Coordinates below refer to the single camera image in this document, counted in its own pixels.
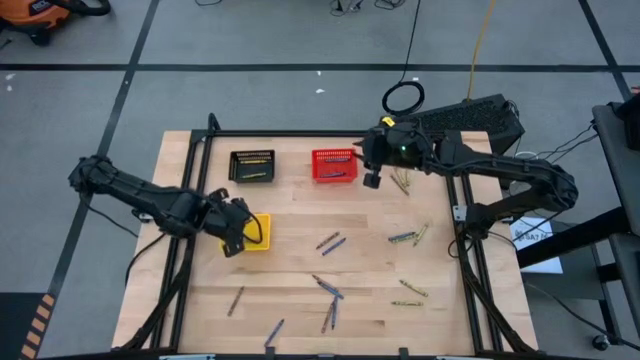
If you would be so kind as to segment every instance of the metal bracket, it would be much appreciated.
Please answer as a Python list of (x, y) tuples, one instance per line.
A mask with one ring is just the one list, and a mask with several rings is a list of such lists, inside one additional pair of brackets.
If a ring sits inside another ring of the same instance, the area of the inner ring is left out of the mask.
[(169, 355), (160, 356), (158, 360), (214, 360), (216, 354), (198, 354), (198, 355)]
[(399, 348), (398, 352), (400, 353), (400, 360), (409, 360), (409, 349)]
[(454, 205), (453, 206), (453, 219), (455, 221), (466, 221), (467, 220), (467, 207), (464, 205)]
[(264, 358), (265, 360), (275, 360), (276, 358), (276, 348), (273, 346), (269, 346), (264, 350)]

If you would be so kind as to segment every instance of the cable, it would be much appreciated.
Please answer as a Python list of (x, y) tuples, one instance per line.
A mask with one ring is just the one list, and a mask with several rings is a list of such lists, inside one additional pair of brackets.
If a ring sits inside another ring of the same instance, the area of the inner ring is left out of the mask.
[(151, 249), (155, 244), (160, 242), (160, 240), (162, 240), (162, 238), (164, 238), (165, 235), (167, 235), (167, 234), (162, 233), (160, 236), (158, 236), (157, 239), (155, 239), (152, 242), (148, 243), (147, 246), (143, 247), (140, 251), (138, 251), (138, 253), (133, 257), (133, 259), (131, 259), (131, 261), (129, 262), (129, 266), (127, 266), (127, 272), (125, 273), (125, 276), (124, 276), (124, 284), (125, 285), (127, 285), (127, 282), (129, 282), (129, 273), (131, 272), (131, 268), (133, 267), (133, 264), (136, 262), (136, 260), (138, 260), (140, 255), (142, 255), (145, 251)]
[(489, 231), (489, 234), (490, 234), (490, 235), (493, 235), (493, 236), (497, 236), (499, 239), (502, 239), (502, 240), (506, 241), (507, 243), (509, 243), (509, 245), (511, 245), (511, 247), (513, 247), (513, 249), (514, 249), (515, 251), (518, 251), (518, 248), (516, 247), (516, 245), (515, 245), (515, 244), (513, 243), (513, 241), (511, 241), (511, 239), (509, 239), (508, 237), (506, 237), (506, 236), (504, 236), (504, 235), (501, 235), (501, 234), (498, 234), (498, 233), (495, 233), (495, 232), (493, 232), (493, 231)]
[(589, 130), (591, 130), (592, 128), (593, 128), (593, 124), (589, 125), (589, 127), (588, 127), (586, 130), (581, 131), (581, 132), (580, 132), (578, 135), (576, 135), (573, 139), (571, 139), (571, 140), (569, 140), (569, 141), (565, 142), (564, 144), (562, 144), (562, 145), (558, 146), (557, 148), (555, 148), (555, 150), (553, 150), (553, 151), (542, 151), (542, 152), (539, 152), (539, 153), (538, 153), (538, 156), (539, 156), (540, 154), (547, 154), (547, 153), (548, 153), (549, 155), (545, 156), (545, 157), (542, 159), (542, 160), (547, 160), (548, 158), (550, 158), (551, 156), (553, 156), (553, 155), (554, 155), (554, 154), (556, 154), (556, 153), (563, 152), (563, 151), (568, 151), (568, 150), (560, 150), (560, 149), (562, 149), (563, 147), (565, 147), (565, 146), (569, 145), (570, 143), (572, 143), (572, 142), (576, 141), (578, 138), (580, 138), (580, 136), (584, 135), (586, 132), (588, 132), (588, 131), (589, 131)]
[(557, 163), (557, 162), (558, 162), (558, 160), (562, 159), (565, 155), (569, 154), (571, 151), (573, 151), (573, 150), (574, 150), (575, 148), (577, 148), (578, 146), (580, 146), (580, 145), (582, 145), (582, 144), (586, 144), (586, 143), (588, 143), (589, 141), (591, 141), (591, 140), (593, 140), (593, 139), (595, 139), (595, 138), (597, 138), (597, 137), (598, 137), (598, 135), (593, 135), (593, 136), (591, 136), (591, 137), (588, 137), (588, 138), (586, 138), (586, 139), (584, 139), (584, 140), (582, 140), (582, 141), (578, 142), (577, 144), (573, 145), (571, 148), (569, 148), (569, 149), (565, 150), (564, 154), (560, 155), (558, 158), (556, 158), (555, 160), (553, 160), (551, 163), (552, 163), (552, 164)]
[(555, 295), (551, 295), (547, 291), (542, 290), (541, 288), (539, 288), (539, 287), (537, 287), (537, 286), (535, 286), (533, 284), (530, 284), (528, 282), (525, 282), (524, 284), (526, 286), (528, 286), (528, 287), (530, 287), (532, 289), (535, 289), (535, 290), (541, 292), (542, 294), (552, 298), (553, 300), (555, 300), (558, 303), (558, 305), (562, 306), (562, 308), (564, 310), (566, 310), (569, 314), (571, 314), (576, 319), (580, 320), (582, 323), (584, 323), (586, 325), (589, 325), (593, 329), (597, 330), (598, 332), (600, 332), (600, 333), (602, 333), (604, 335), (607, 335), (609, 338), (611, 338), (613, 340), (616, 340), (617, 342), (620, 342), (620, 343), (622, 343), (622, 344), (624, 344), (624, 345), (626, 345), (626, 346), (628, 346), (628, 347), (630, 347), (630, 348), (632, 348), (632, 349), (634, 349), (636, 351), (640, 351), (640, 346), (638, 346), (638, 345), (636, 345), (636, 344), (634, 344), (634, 343), (632, 343), (630, 341), (627, 341), (627, 340), (625, 340), (625, 339), (623, 339), (621, 337), (615, 336), (614, 334), (608, 332), (607, 330), (605, 330), (605, 329), (599, 327), (598, 325), (592, 323), (591, 321), (583, 318), (582, 316), (578, 315), (575, 311), (571, 310), (571, 308), (569, 306), (567, 306), (564, 302), (562, 302), (562, 300), (560, 300)]
[(473, 50), (473, 60), (471, 61), (471, 72), (469, 74), (469, 89), (467, 90), (467, 101), (471, 101), (471, 91), (473, 90), (473, 74), (476, 69), (476, 59), (478, 57), (478, 50), (480, 50), (480, 44), (482, 44), (482, 38), (484, 37), (484, 33), (489, 26), (489, 19), (491, 18), (491, 13), (493, 13), (493, 8), (496, 6), (496, 0), (491, 0), (491, 4), (489, 4), (489, 10), (487, 11), (487, 15), (484, 17), (484, 23), (482, 24), (482, 30), (480, 30), (480, 35), (478, 36), (478, 41), (476, 41), (476, 48)]
[(523, 232), (522, 234), (520, 234), (519, 236), (517, 236), (515, 239), (513, 239), (513, 242), (516, 242), (516, 241), (520, 240), (522, 237), (526, 236), (528, 233), (530, 233), (533, 230), (539, 228), (540, 226), (548, 223), (549, 221), (553, 220), (556, 216), (562, 214), (563, 212), (564, 212), (564, 210), (563, 211), (558, 211), (557, 213), (549, 216), (548, 218), (545, 218), (538, 225), (531, 227), (529, 230), (527, 230), (527, 231)]
[(211, 5), (218, 5), (218, 4), (220, 4), (220, 3), (222, 2), (222, 0), (212, 1), (212, 2), (210, 2), (210, 3), (203, 3), (203, 2), (200, 2), (200, 1), (198, 1), (198, 0), (193, 0), (193, 1), (194, 1), (198, 6), (200, 6), (200, 7), (211, 6)]
[(89, 205), (89, 202), (87, 201), (87, 199), (85, 199), (84, 197), (82, 197), (82, 195), (80, 195), (80, 202), (82, 204), (84, 204), (84, 206), (87, 207), (87, 209), (89, 209), (90, 211), (102, 216), (103, 218), (107, 219), (110, 223), (112, 223), (113, 225), (119, 227), (120, 229), (128, 232), (129, 234), (131, 234), (131, 236), (133, 236), (134, 238), (138, 238), (138, 234), (136, 234), (135, 232), (129, 230), (127, 227), (125, 227), (124, 225), (120, 225), (117, 221), (113, 220), (112, 218), (109, 217), (109, 215), (103, 213), (100, 210), (96, 210), (94, 208), (91, 207), (91, 205)]
[(382, 10), (395, 10), (396, 8), (399, 8), (400, 6), (404, 5), (406, 0), (397, 0), (397, 1), (393, 1), (393, 0), (376, 0), (373, 3), (373, 6), (377, 7), (378, 9), (382, 9)]
[[(394, 86), (392, 86), (389, 90), (387, 90), (384, 93), (384, 96), (382, 96), (382, 108), (384, 109), (384, 111), (386, 111), (388, 114), (394, 115), (394, 116), (404, 116), (404, 115), (409, 115), (411, 113), (414, 113), (416, 111), (418, 111), (421, 107), (422, 104), (424, 103), (424, 99), (425, 99), (425, 95), (424, 95), (424, 87), (417, 81), (403, 81), (405, 75), (407, 74), (407, 68), (409, 66), (409, 57), (411, 56), (411, 49), (413, 48), (413, 37), (416, 33), (416, 24), (418, 23), (418, 14), (420, 13), (420, 5), (422, 4), (422, 0), (418, 0), (418, 5), (416, 6), (416, 12), (415, 15), (413, 17), (413, 27), (411, 29), (411, 39), (409, 40), (409, 49), (407, 49), (407, 57), (404, 61), (404, 68), (402, 70), (402, 76), (400, 77), (400, 81), (398, 81), (397, 84), (395, 84)], [(415, 87), (418, 90), (418, 101), (415, 102), (415, 104), (409, 106), (406, 109), (403, 110), (393, 110), (389, 107), (388, 105), (388, 101), (389, 101), (389, 96), (396, 90), (398, 90), (401, 87), (404, 86), (412, 86)]]
[[(453, 240), (449, 243), (449, 246), (447, 246), (447, 253), (449, 253), (449, 256), (451, 256), (451, 257), (452, 257), (452, 258), (454, 258), (454, 259), (457, 259), (457, 258), (458, 258), (458, 256), (453, 255), (453, 254), (451, 253), (451, 245), (453, 245), (456, 241), (457, 241), (456, 239), (453, 239)], [(465, 251), (465, 252), (469, 252), (469, 250), (471, 250), (471, 248), (473, 247), (473, 242), (474, 242), (474, 241), (475, 241), (475, 240), (473, 240), (473, 239), (471, 240), (471, 243), (469, 243), (469, 246), (468, 246), (466, 249), (464, 249), (464, 251)]]
[[(495, 233), (495, 232), (493, 232), (493, 231), (489, 231), (489, 234), (494, 235), (494, 236), (498, 237), (498, 238), (499, 238), (499, 239), (501, 239), (501, 240), (505, 240), (507, 243), (509, 243), (509, 245), (511, 245), (511, 246), (513, 247), (513, 249), (514, 249), (515, 251), (518, 251), (518, 248), (516, 247), (516, 245), (515, 245), (515, 244), (513, 243), (513, 241), (511, 241), (508, 237), (506, 237), (506, 236), (504, 236), (504, 235), (500, 235), (500, 234)], [(464, 251), (465, 251), (465, 252), (469, 252), (469, 250), (471, 250), (471, 248), (472, 248), (472, 247), (473, 247), (473, 245), (475, 244), (475, 241), (477, 241), (477, 240), (471, 239), (471, 243), (469, 243), (469, 246), (468, 246), (467, 248), (465, 248), (465, 249), (464, 249)], [(457, 255), (453, 255), (453, 254), (451, 253), (451, 246), (452, 246), (455, 242), (456, 242), (456, 240), (453, 240), (453, 241), (451, 241), (451, 242), (449, 243), (449, 246), (447, 246), (447, 253), (449, 253), (449, 256), (450, 256), (450, 257), (452, 257), (452, 258), (454, 258), (454, 259), (457, 259), (457, 258), (458, 258), (458, 256), (457, 256)]]

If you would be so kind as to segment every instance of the wooden table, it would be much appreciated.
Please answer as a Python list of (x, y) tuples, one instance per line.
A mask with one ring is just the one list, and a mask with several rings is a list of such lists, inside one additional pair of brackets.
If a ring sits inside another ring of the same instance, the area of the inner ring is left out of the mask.
[[(189, 135), (164, 134), (154, 183), (179, 186)], [(205, 192), (226, 187), (232, 197), (244, 197), (254, 213), (271, 214), (271, 249), (227, 259), (218, 239), (198, 235), (180, 352), (264, 353), (267, 336), (284, 318), (272, 342), (280, 354), (395, 355), (399, 347), (407, 347), (412, 355), (473, 354), (460, 267), (447, 255), (454, 233), (445, 179), (413, 172), (407, 197), (389, 179), (388, 167), (382, 171), (380, 189), (364, 187), (365, 171), (359, 165), (359, 177), (353, 183), (315, 184), (311, 150), (351, 147), (354, 140), (214, 139)], [(463, 133), (463, 140), (476, 151), (490, 149), (485, 133)], [(276, 151), (273, 183), (237, 185), (227, 179), (229, 152), (261, 149)], [(196, 155), (195, 174), (200, 157), (201, 153)], [(472, 176), (471, 183), (477, 202), (491, 203), (501, 197), (496, 179)], [(425, 222), (429, 229), (417, 247), (387, 241), (391, 235), (417, 231)], [(506, 225), (492, 230), (510, 238)], [(335, 231), (347, 241), (321, 256), (316, 245)], [(136, 251), (157, 236), (155, 225), (142, 225)], [(168, 243), (159, 243), (133, 267), (114, 346), (134, 334), (158, 301)], [(537, 347), (513, 248), (493, 237), (484, 241), (484, 247), (496, 305), (524, 341)], [(320, 329), (332, 296), (311, 274), (338, 287), (345, 296), (336, 329), (324, 335)], [(399, 279), (426, 289), (429, 297), (421, 298)], [(246, 287), (244, 295), (233, 316), (227, 317), (241, 286)], [(424, 300), (425, 306), (398, 307), (390, 304), (393, 300)], [(477, 303), (483, 341), (490, 348), (486, 315)], [(172, 318), (169, 310), (163, 345), (168, 344)]]

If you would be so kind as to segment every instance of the marker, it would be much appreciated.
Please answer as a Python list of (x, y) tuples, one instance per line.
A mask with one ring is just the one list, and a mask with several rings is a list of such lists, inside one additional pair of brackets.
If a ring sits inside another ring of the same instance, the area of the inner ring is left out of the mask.
[(263, 177), (266, 176), (267, 173), (257, 173), (257, 174), (249, 174), (249, 175), (243, 175), (242, 178), (243, 179), (253, 179), (253, 178), (257, 178), (257, 177)]
[(405, 195), (409, 196), (409, 190), (407, 190), (407, 188), (406, 188), (406, 187), (404, 187), (404, 185), (402, 185), (402, 184), (400, 183), (400, 181), (398, 181), (398, 179), (396, 179), (396, 177), (395, 177), (395, 176), (391, 175), (391, 180), (393, 180), (393, 182), (394, 182), (394, 183), (396, 183), (396, 185), (398, 185), (398, 187), (400, 188), (400, 190), (402, 190), (402, 192), (403, 192)]
[(280, 320), (278, 325), (276, 325), (276, 328), (273, 329), (273, 332), (271, 332), (271, 335), (269, 335), (269, 338), (264, 343), (264, 347), (269, 347), (269, 344), (271, 344), (271, 341), (273, 340), (273, 338), (276, 337), (276, 334), (278, 333), (278, 331), (280, 331), (280, 328), (282, 327), (282, 324), (284, 324), (284, 319)]
[(331, 330), (336, 328), (336, 317), (338, 316), (338, 297), (333, 298), (333, 312), (331, 313)]
[(324, 162), (347, 162), (351, 159), (349, 158), (335, 158), (335, 159), (327, 159)]
[(422, 301), (392, 301), (391, 305), (398, 306), (422, 306), (424, 305)]
[(340, 235), (340, 231), (336, 231), (335, 233), (333, 233), (331, 236), (329, 236), (328, 238), (324, 239), (320, 244), (318, 244), (318, 246), (316, 246), (316, 250), (320, 249), (321, 247), (327, 245), (329, 243), (329, 241), (335, 239), (338, 237), (338, 235)]
[(238, 291), (238, 295), (236, 295), (236, 298), (233, 300), (233, 303), (229, 308), (229, 312), (227, 313), (227, 316), (231, 316), (231, 314), (233, 314), (233, 310), (235, 310), (236, 305), (238, 305), (238, 301), (240, 300), (240, 295), (242, 295), (243, 292), (244, 292), (244, 286), (241, 287), (240, 290)]
[(409, 236), (401, 237), (401, 238), (399, 238), (399, 239), (391, 240), (391, 242), (392, 242), (393, 244), (397, 244), (397, 243), (399, 243), (399, 242), (413, 240), (413, 239), (415, 239), (415, 238), (417, 238), (417, 237), (418, 237), (418, 236), (417, 236), (416, 234), (413, 234), (413, 235), (409, 235)]
[(318, 285), (320, 285), (321, 288), (327, 290), (328, 292), (330, 292), (334, 296), (337, 296), (340, 299), (344, 299), (344, 296), (342, 294), (340, 294), (340, 292), (337, 289), (334, 289), (334, 288), (328, 286), (327, 284), (321, 283), (320, 281), (318, 281)]
[(422, 296), (424, 296), (424, 297), (429, 297), (429, 294), (427, 294), (427, 292), (426, 292), (426, 291), (424, 291), (424, 290), (420, 290), (420, 289), (416, 288), (415, 286), (413, 286), (413, 285), (409, 284), (408, 282), (406, 282), (406, 281), (404, 281), (404, 280), (400, 280), (400, 284), (402, 284), (402, 285), (404, 285), (404, 286), (408, 287), (409, 289), (411, 289), (411, 290), (413, 290), (413, 291), (417, 292), (418, 294), (420, 294), (420, 295), (422, 295)]
[(416, 245), (418, 245), (420, 240), (422, 240), (422, 235), (424, 235), (424, 232), (427, 231), (427, 227), (428, 227), (428, 225), (424, 224), (422, 229), (420, 229), (420, 232), (418, 233), (418, 236), (416, 237), (416, 240), (413, 242), (413, 247), (416, 247)]
[(329, 174), (320, 175), (320, 177), (321, 178), (325, 178), (325, 177), (340, 177), (340, 176), (345, 176), (345, 175), (347, 175), (347, 173), (339, 172), (339, 173), (329, 173)]
[(240, 164), (266, 164), (267, 160), (243, 160)]
[(311, 276), (313, 276), (313, 278), (314, 278), (314, 279), (316, 279), (316, 281), (317, 281), (317, 282), (323, 283), (323, 284), (327, 285), (327, 286), (328, 286), (328, 287), (330, 287), (330, 288), (337, 289), (337, 287), (335, 287), (335, 286), (333, 286), (333, 285), (329, 284), (328, 282), (326, 282), (326, 281), (324, 281), (324, 280), (320, 279), (320, 277), (318, 277), (318, 276), (316, 276), (316, 275), (313, 275), (313, 274), (311, 274)]
[(333, 301), (331, 302), (331, 305), (329, 305), (329, 311), (327, 311), (327, 316), (324, 318), (324, 323), (322, 324), (322, 330), (320, 332), (323, 334), (327, 331), (327, 325), (329, 325), (331, 313), (333, 313)]
[(404, 234), (400, 234), (400, 235), (392, 236), (392, 237), (390, 237), (390, 238), (389, 238), (389, 241), (394, 241), (394, 240), (398, 240), (398, 239), (406, 238), (406, 237), (409, 237), (409, 236), (413, 236), (413, 235), (415, 235), (415, 234), (416, 234), (416, 232), (415, 232), (415, 231), (411, 231), (411, 232), (408, 232), (408, 233), (404, 233)]
[(338, 246), (342, 245), (345, 241), (347, 241), (347, 238), (342, 238), (342, 240), (340, 240), (337, 243), (331, 245), (327, 250), (322, 252), (322, 256), (326, 256), (328, 253), (332, 252), (335, 248), (337, 248)]

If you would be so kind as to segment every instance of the yellow cable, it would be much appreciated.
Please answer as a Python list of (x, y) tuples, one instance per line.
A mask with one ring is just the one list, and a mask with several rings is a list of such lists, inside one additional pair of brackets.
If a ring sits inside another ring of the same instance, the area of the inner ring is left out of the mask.
[(471, 74), (469, 75), (469, 89), (467, 90), (467, 101), (471, 101), (471, 90), (473, 89), (473, 72), (476, 68), (476, 58), (478, 56), (478, 50), (480, 49), (480, 44), (482, 44), (482, 38), (484, 37), (484, 32), (487, 30), (489, 26), (489, 18), (491, 18), (491, 13), (493, 12), (493, 7), (496, 6), (496, 0), (491, 0), (491, 4), (489, 4), (489, 11), (487, 11), (487, 15), (484, 17), (484, 24), (482, 24), (482, 30), (480, 31), (480, 36), (478, 36), (478, 41), (476, 41), (476, 48), (473, 50), (473, 60), (471, 61)]

